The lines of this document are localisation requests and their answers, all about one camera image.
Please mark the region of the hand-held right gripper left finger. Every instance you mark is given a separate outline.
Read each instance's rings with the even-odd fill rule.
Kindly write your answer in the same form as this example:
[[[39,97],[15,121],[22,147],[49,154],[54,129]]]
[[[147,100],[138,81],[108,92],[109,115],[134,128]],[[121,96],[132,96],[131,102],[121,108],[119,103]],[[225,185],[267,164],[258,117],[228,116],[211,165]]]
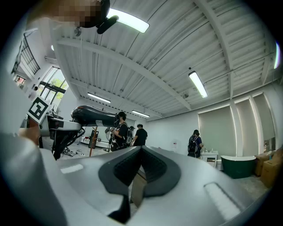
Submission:
[[[140,168],[140,148],[94,157],[56,161],[40,150],[48,182],[67,226],[142,226],[142,213],[130,215],[128,186]]]

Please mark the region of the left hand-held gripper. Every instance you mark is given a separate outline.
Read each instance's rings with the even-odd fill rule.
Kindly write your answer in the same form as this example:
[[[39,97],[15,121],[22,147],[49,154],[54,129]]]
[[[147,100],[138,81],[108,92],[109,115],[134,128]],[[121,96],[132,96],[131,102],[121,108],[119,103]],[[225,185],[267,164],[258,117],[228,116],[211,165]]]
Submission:
[[[27,112],[27,128],[39,126],[42,137],[50,136],[50,121],[54,119],[51,105],[41,96],[36,95]],[[79,131],[82,126],[79,123],[56,119],[57,129],[61,131]]]

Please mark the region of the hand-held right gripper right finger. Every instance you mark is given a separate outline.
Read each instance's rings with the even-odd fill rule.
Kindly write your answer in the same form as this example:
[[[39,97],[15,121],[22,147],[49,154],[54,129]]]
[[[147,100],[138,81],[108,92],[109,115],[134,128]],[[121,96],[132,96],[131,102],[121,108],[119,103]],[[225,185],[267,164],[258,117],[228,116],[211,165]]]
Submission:
[[[251,226],[267,197],[196,158],[154,147],[139,156],[147,184],[130,226]]]

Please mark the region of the black hair dryer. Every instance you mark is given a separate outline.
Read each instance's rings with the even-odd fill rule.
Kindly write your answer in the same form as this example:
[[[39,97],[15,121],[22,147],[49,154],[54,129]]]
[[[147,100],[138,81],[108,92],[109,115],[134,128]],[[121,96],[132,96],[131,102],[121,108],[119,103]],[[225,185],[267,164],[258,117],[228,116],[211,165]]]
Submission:
[[[84,127],[102,126],[114,128],[119,124],[117,114],[105,112],[92,106],[81,105],[76,107],[71,113],[72,122],[81,124],[79,131],[61,131],[57,129],[56,119],[50,121],[50,138],[54,141],[52,152],[54,158],[58,160],[63,150],[73,144],[78,138],[84,135]]]

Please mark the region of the person's left forearm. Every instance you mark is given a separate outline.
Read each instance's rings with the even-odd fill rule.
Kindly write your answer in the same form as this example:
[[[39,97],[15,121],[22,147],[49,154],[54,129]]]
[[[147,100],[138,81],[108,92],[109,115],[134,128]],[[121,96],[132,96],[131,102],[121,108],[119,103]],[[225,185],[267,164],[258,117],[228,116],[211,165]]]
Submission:
[[[18,135],[31,140],[35,145],[39,146],[40,129],[39,126],[31,128],[20,128]]]

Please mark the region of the white cabinet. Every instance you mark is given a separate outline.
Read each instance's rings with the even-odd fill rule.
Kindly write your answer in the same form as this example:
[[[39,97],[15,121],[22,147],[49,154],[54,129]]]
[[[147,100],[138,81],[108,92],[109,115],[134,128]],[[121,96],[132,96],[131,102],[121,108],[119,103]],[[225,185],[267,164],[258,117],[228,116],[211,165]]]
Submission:
[[[218,159],[218,152],[212,151],[212,152],[201,152],[201,159],[210,164],[212,167],[216,168],[217,165],[217,159]]]

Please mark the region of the brown wooden coat stand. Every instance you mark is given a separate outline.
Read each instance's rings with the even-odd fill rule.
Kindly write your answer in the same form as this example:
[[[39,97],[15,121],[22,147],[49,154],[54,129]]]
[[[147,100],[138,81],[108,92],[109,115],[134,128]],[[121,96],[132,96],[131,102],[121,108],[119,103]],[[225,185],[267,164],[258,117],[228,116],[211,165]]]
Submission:
[[[89,157],[91,157],[91,155],[92,155],[92,149],[93,149],[93,147],[95,147],[95,145],[94,145],[94,142],[95,142],[95,140],[96,140],[96,131],[97,131],[97,126],[95,127],[95,128],[93,128],[94,129],[94,133],[93,133],[93,137],[92,137],[92,143],[91,143],[91,145],[90,145],[90,153],[89,153]]]

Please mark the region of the black-framed window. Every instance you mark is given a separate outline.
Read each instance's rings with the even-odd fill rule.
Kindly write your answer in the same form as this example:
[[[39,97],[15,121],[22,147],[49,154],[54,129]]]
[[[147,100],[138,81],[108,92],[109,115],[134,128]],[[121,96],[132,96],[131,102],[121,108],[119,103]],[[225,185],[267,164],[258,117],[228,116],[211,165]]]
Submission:
[[[40,81],[37,94],[57,109],[68,87],[61,69],[51,67]]]

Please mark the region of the long ceiling light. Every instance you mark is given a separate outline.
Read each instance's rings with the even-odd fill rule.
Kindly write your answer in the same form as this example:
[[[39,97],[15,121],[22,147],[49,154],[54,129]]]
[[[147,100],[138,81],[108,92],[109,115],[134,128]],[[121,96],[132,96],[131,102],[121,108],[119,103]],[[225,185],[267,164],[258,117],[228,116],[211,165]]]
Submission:
[[[277,69],[281,61],[281,51],[278,42],[275,42],[275,60],[274,60],[274,69]]]
[[[198,74],[195,71],[193,71],[188,76],[195,85],[195,87],[197,88],[197,90],[199,91],[199,93],[201,94],[202,98],[207,98],[208,97],[207,92]]]
[[[144,113],[135,111],[135,110],[132,110],[132,113],[137,114],[137,115],[140,115],[140,116],[143,116],[143,117],[146,117],[146,118],[150,117],[150,115],[147,115],[147,114],[144,114]]]
[[[123,11],[110,8],[107,18],[109,19],[112,16],[118,16],[118,22],[132,27],[141,33],[145,33],[149,28],[149,24],[147,22]]]
[[[92,98],[95,98],[95,99],[101,100],[101,101],[106,102],[106,103],[111,103],[111,101],[110,101],[110,100],[105,99],[105,98],[102,98],[102,97],[97,96],[97,95],[95,95],[95,94],[92,94],[92,93],[89,93],[89,92],[88,92],[87,94],[88,94],[88,96],[90,96],[90,97],[92,97]]]

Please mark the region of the green bathtub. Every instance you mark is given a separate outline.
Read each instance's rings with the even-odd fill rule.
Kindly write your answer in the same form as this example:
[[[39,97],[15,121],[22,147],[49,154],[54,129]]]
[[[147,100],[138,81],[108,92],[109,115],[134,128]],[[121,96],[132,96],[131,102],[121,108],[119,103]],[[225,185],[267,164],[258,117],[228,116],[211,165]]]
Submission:
[[[232,179],[246,178],[253,174],[256,166],[256,157],[221,156],[223,171]]]

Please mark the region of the grey roller blind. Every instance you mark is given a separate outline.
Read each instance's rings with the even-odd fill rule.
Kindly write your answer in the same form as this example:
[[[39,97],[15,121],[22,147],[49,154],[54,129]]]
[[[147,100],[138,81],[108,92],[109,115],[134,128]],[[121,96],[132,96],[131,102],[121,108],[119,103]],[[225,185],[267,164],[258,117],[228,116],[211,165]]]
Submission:
[[[243,140],[243,157],[258,154],[258,133],[256,120],[252,105],[249,99],[236,103],[237,112],[241,124],[241,134]]]
[[[199,114],[199,128],[204,149],[222,155],[236,155],[236,135],[231,107],[225,106]]]
[[[272,115],[267,100],[265,98],[265,95],[260,94],[255,96],[254,101],[256,103],[259,112],[264,141],[275,138],[275,130],[272,120]]]

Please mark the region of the person's grey sweatshirt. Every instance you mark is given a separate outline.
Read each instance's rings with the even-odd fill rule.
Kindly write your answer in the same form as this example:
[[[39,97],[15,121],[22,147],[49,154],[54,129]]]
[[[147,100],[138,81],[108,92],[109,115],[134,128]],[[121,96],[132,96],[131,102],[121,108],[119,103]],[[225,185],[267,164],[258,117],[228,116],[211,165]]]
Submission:
[[[0,198],[12,226],[67,226],[63,208],[30,140],[0,133]]]

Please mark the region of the open cardboard box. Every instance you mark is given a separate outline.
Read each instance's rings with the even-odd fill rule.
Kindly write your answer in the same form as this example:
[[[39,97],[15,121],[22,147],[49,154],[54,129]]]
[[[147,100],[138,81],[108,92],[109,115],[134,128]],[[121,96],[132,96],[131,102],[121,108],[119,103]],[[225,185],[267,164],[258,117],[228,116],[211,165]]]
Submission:
[[[262,173],[263,163],[267,160],[272,159],[273,155],[276,153],[276,151],[268,151],[264,152],[259,155],[255,155],[256,158],[256,166],[254,170],[254,174],[259,177]]]

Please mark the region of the large cardboard box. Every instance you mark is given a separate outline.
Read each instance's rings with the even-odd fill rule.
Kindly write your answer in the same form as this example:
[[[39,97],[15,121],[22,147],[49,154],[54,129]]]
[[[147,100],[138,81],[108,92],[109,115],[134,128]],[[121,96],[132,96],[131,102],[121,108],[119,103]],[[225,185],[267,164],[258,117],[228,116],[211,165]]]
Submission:
[[[263,163],[260,180],[267,188],[271,188],[274,185],[282,165],[282,159],[271,159]]]

